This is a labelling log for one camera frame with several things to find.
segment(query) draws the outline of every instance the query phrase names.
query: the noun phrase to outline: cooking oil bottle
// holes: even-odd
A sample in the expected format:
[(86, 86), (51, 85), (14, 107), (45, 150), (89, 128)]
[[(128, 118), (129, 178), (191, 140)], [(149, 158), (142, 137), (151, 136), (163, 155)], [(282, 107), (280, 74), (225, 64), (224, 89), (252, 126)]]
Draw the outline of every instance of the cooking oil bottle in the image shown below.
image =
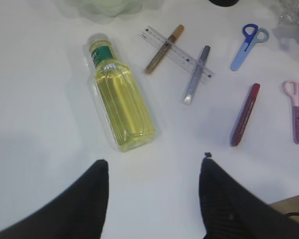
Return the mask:
[(155, 127), (129, 67), (116, 59), (107, 35), (94, 34), (88, 44), (96, 67), (95, 85), (120, 150), (151, 142)]

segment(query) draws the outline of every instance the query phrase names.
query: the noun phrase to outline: blue scissors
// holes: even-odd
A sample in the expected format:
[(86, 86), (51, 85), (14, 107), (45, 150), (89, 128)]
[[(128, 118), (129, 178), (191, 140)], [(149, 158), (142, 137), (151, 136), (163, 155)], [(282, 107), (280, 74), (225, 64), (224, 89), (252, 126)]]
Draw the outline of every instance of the blue scissors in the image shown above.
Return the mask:
[[(247, 27), (251, 27), (254, 29), (251, 34), (248, 34), (246, 32)], [(263, 39), (258, 38), (258, 35), (261, 32), (265, 35)], [(247, 24), (246, 26), (243, 27), (243, 34), (245, 35), (246, 39), (245, 42), (240, 47), (240, 50), (238, 51), (238, 54), (235, 57), (233, 63), (231, 64), (232, 71), (237, 71), (239, 69), (239, 67), (243, 64), (248, 54), (251, 52), (251, 50), (257, 43), (263, 43), (265, 41), (268, 41), (270, 37), (269, 32), (266, 29), (264, 28), (258, 29), (258, 26), (252, 23)]]

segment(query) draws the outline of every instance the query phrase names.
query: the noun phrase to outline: yellow liquid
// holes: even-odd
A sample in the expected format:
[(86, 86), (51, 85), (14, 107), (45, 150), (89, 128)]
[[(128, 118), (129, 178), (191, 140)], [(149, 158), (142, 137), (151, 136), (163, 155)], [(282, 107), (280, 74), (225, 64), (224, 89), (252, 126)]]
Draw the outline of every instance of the yellow liquid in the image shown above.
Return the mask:
[(153, 141), (155, 127), (128, 66), (116, 59), (104, 60), (97, 66), (95, 82), (120, 150)]

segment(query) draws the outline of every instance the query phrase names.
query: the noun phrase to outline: marker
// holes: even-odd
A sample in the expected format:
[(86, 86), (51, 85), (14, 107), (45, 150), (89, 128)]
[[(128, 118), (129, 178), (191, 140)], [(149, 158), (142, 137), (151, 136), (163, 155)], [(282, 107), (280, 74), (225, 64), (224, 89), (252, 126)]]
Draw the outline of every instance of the marker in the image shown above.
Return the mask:
[(184, 31), (184, 26), (179, 25), (176, 30), (172, 33), (172, 35), (168, 38), (169, 41), (165, 42), (164, 45), (160, 48), (156, 56), (152, 59), (149, 65), (145, 68), (145, 74), (152, 73), (158, 64), (162, 61), (164, 56), (168, 53), (171, 48), (171, 43), (175, 43), (179, 36)]
[(203, 74), (204, 66), (206, 64), (209, 51), (210, 51), (210, 46), (205, 46), (203, 49), (203, 52), (201, 53), (201, 55), (198, 59), (198, 62), (201, 63), (201, 65), (196, 66), (196, 68), (190, 78), (185, 95), (182, 100), (183, 104), (185, 104), (185, 105), (190, 105), (190, 103), (193, 100), (193, 97), (196, 93), (198, 84), (200, 82), (200, 78)]
[(260, 89), (259, 84), (254, 84), (253, 87), (251, 88), (251, 91), (249, 93), (249, 96), (247, 98), (246, 104), (244, 106), (243, 112), (240, 116), (234, 136), (231, 141), (231, 145), (233, 147), (237, 146), (243, 137), (249, 117), (251, 115), (251, 111), (253, 110), (253, 107), (255, 105), (259, 89)]

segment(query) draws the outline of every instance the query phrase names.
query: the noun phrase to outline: black cable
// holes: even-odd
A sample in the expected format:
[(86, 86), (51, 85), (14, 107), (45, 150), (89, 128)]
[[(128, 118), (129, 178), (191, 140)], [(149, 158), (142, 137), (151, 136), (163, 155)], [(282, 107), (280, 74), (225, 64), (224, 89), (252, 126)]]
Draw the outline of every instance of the black cable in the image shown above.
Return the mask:
[(293, 216), (298, 216), (299, 217), (299, 213), (287, 213), (286, 216), (287, 217), (293, 217)]

